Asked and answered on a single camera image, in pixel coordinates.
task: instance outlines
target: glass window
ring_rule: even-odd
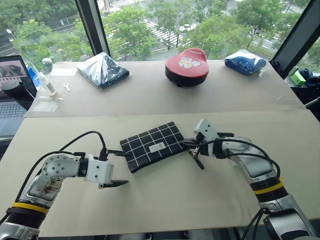
[[[308,52],[298,62],[299,69],[309,69],[314,75],[320,75],[320,38],[312,45]]]
[[[105,0],[111,55],[119,61],[166,60],[201,48],[208,59],[239,49],[271,59],[309,0]]]
[[[1,0],[0,56],[11,55],[44,72],[44,58],[55,63],[92,57],[75,1]]]

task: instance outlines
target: key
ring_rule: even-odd
[[[70,92],[70,88],[69,88],[69,83],[65,83],[65,84],[63,84],[63,86],[66,88],[66,90],[68,91],[68,92]]]

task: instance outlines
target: beige tabletop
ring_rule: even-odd
[[[309,219],[319,218],[320,129],[301,110],[221,113],[26,118],[0,162],[0,213],[14,201],[31,166],[76,136],[100,131],[110,149],[119,141],[174,121],[185,138],[207,118],[221,132],[250,138],[281,167],[283,183]],[[68,150],[99,155],[101,143],[89,135]],[[98,189],[68,178],[40,228],[41,237],[147,233],[245,226],[257,199],[239,169],[228,160],[200,156],[201,170],[187,152],[130,173],[124,157],[110,155],[113,179],[129,180]]]
[[[101,90],[79,72],[73,72],[77,62],[57,62],[54,69],[59,72],[52,72],[49,77],[57,94],[53,98],[43,97],[46,92],[41,88],[25,117],[304,109],[269,63],[260,76],[246,76],[226,67],[223,60],[209,60],[209,74],[205,82],[195,87],[177,87],[170,82],[165,75],[164,61],[120,63],[131,75]],[[70,92],[63,87],[65,83],[70,84]]]

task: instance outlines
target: crosswalk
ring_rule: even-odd
[[[135,4],[135,3],[138,3],[138,2],[142,2],[144,0],[120,0],[120,1],[115,1],[113,0],[113,2],[111,3],[111,6],[113,8],[122,8],[126,5],[131,5],[131,4]]]
[[[174,32],[166,33],[163,29],[158,29],[157,24],[147,18],[142,22],[145,24],[146,28],[149,29],[157,39],[159,39],[160,42],[164,42],[165,40],[167,44],[170,36],[171,47],[176,47],[178,36]]]

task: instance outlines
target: green box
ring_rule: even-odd
[[[297,85],[298,87],[301,87],[302,85],[304,85],[306,83],[306,80],[304,79],[303,76],[301,76],[301,74],[298,70],[295,71],[295,73],[292,76],[290,76],[290,78],[295,83],[295,85]]]

